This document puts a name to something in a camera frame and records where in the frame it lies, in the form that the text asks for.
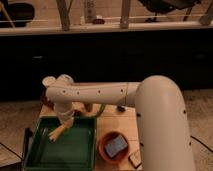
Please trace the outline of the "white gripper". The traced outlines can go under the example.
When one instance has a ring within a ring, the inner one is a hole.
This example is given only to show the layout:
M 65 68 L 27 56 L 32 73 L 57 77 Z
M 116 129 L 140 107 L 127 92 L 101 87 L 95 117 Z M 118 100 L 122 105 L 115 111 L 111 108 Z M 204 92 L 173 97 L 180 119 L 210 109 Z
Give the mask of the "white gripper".
M 53 109 L 62 124 L 73 118 L 74 108 L 71 103 L 55 103 Z

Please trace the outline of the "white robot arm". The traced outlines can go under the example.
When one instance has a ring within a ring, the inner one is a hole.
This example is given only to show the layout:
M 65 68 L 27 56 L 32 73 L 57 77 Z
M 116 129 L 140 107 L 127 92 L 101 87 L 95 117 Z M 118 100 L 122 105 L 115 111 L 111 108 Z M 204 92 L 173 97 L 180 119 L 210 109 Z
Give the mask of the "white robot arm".
M 42 80 L 54 112 L 69 118 L 74 102 L 133 107 L 144 171 L 196 171 L 183 95 L 170 78 L 141 82 L 76 83 L 62 74 Z

